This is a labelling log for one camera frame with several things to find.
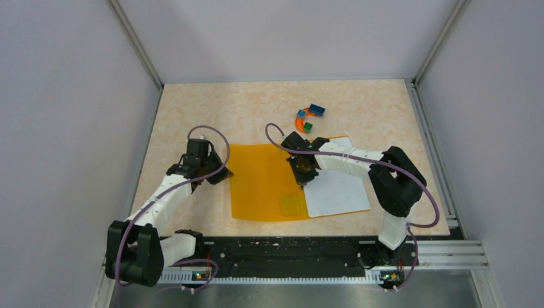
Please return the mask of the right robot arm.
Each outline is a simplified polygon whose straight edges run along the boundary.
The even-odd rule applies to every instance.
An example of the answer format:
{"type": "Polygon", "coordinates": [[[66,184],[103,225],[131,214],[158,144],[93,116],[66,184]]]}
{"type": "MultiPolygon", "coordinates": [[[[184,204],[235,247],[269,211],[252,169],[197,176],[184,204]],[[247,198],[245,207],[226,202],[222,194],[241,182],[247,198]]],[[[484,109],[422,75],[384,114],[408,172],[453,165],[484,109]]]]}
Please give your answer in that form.
{"type": "Polygon", "coordinates": [[[338,171],[368,180],[384,209],[376,255],[384,264],[394,264],[402,256],[412,208],[427,188],[427,181],[399,147],[386,151],[365,151],[318,137],[304,139],[290,133],[281,143],[299,185],[315,179],[324,170],[338,171]]]}

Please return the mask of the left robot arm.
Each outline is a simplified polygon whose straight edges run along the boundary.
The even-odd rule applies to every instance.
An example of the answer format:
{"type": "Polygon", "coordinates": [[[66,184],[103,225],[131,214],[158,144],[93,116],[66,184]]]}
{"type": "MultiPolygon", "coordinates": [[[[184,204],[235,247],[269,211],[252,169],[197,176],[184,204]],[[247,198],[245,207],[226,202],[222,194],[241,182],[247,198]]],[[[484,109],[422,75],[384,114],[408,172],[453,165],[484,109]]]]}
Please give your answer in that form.
{"type": "Polygon", "coordinates": [[[206,249],[201,233],[182,230],[167,237],[160,233],[182,201],[203,181],[216,185],[231,176],[210,141],[189,139],[187,151],[166,171],[147,202],[124,221],[113,221],[108,227],[105,275],[151,287],[163,270],[177,261],[202,263],[206,249]]]}

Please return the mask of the orange plastic clip folder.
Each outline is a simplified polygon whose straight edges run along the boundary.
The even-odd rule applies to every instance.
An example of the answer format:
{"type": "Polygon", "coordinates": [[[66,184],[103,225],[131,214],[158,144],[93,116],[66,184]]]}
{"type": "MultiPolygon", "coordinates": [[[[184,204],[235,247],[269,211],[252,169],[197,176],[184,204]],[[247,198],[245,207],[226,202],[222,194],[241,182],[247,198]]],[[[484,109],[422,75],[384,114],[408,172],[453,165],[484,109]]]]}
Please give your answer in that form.
{"type": "Polygon", "coordinates": [[[230,146],[233,218],[265,222],[311,219],[303,186],[296,183],[287,158],[287,152],[272,144],[230,146]]]}

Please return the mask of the white paper sheets stack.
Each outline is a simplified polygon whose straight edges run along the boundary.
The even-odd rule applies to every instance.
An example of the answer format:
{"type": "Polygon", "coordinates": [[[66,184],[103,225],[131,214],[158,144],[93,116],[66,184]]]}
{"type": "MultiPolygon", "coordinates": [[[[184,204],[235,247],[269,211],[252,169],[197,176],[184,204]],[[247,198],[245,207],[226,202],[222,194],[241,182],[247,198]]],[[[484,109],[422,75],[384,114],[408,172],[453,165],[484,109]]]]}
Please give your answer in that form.
{"type": "Polygon", "coordinates": [[[348,214],[371,209],[364,182],[340,171],[321,170],[303,186],[310,218],[348,214]]]}

